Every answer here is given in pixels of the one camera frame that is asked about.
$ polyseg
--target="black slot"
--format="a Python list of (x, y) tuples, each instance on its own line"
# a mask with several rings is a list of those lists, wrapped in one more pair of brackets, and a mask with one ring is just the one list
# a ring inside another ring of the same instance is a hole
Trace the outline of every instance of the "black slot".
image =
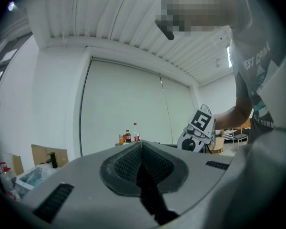
[(70, 184), (59, 184), (55, 190), (43, 201), (43, 203), (34, 211), (34, 214), (40, 219), (51, 223), (58, 211), (61, 209), (68, 196), (71, 194), (74, 186)]
[(175, 212), (167, 209), (165, 201), (158, 191), (157, 185), (148, 174), (143, 164), (138, 170), (137, 186), (141, 188), (140, 200), (143, 206), (150, 215), (154, 215), (154, 219), (159, 225), (163, 225), (178, 217)]
[(136, 143), (109, 158), (101, 165), (100, 176), (104, 184), (121, 196), (140, 197), (136, 184), (143, 165), (160, 194), (177, 191), (188, 176), (186, 163), (152, 144)]
[(206, 162), (206, 165), (214, 167), (214, 168), (222, 169), (222, 170), (227, 170), (229, 168), (229, 165), (227, 165), (227, 164), (223, 164), (223, 163), (219, 163), (219, 162), (215, 162), (215, 161), (211, 161), (211, 160)]

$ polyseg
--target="window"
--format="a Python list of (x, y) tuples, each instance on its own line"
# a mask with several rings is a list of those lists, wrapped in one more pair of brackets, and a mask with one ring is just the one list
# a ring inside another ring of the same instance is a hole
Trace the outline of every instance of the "window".
[(26, 34), (24, 36), (18, 37), (15, 40), (9, 42), (0, 53), (0, 80), (3, 73), (16, 51), (27, 41), (27, 39), (32, 36), (32, 33)]
[(227, 47), (227, 53), (228, 53), (228, 61), (229, 61), (229, 68), (232, 67), (232, 63), (231, 63), (231, 60), (230, 60), (230, 46)]

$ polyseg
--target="gray t-shirt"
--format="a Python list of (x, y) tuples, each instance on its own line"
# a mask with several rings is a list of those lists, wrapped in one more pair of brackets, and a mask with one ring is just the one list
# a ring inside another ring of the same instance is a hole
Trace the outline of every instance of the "gray t-shirt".
[(234, 0), (237, 24), (231, 28), (230, 60), (236, 98), (250, 98), (254, 110), (249, 143), (275, 128), (259, 91), (286, 56), (286, 32), (265, 0)]

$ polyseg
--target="black cable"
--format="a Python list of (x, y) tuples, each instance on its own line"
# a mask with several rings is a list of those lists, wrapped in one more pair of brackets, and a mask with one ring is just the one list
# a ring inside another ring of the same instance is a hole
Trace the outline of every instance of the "black cable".
[(207, 149), (209, 150), (210, 154), (212, 154), (212, 152), (211, 152), (211, 150), (209, 148), (209, 145), (208, 144), (205, 144), (205, 145), (206, 145)]

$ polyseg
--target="white wall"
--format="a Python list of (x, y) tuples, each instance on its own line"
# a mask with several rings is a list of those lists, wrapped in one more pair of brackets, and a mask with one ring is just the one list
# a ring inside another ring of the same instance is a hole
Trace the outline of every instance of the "white wall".
[(236, 85), (233, 74), (204, 85), (199, 90), (202, 104), (208, 105), (214, 115), (235, 106)]
[(21, 156), (24, 170), (34, 166), (31, 144), (66, 148), (73, 127), (70, 100), (75, 99), (84, 48), (39, 51), (28, 39), (10, 62), (0, 83), (0, 150)]
[(199, 109), (202, 104), (200, 89), (196, 85), (189, 86), (191, 98), (195, 109)]
[(133, 141), (134, 123), (138, 124), (141, 139), (172, 143), (160, 77), (93, 60), (82, 100), (83, 155), (113, 147), (119, 141), (119, 134), (125, 134), (127, 129)]
[(173, 144), (177, 144), (188, 119), (194, 112), (194, 103), (188, 87), (166, 78), (162, 78), (162, 82), (170, 117)]

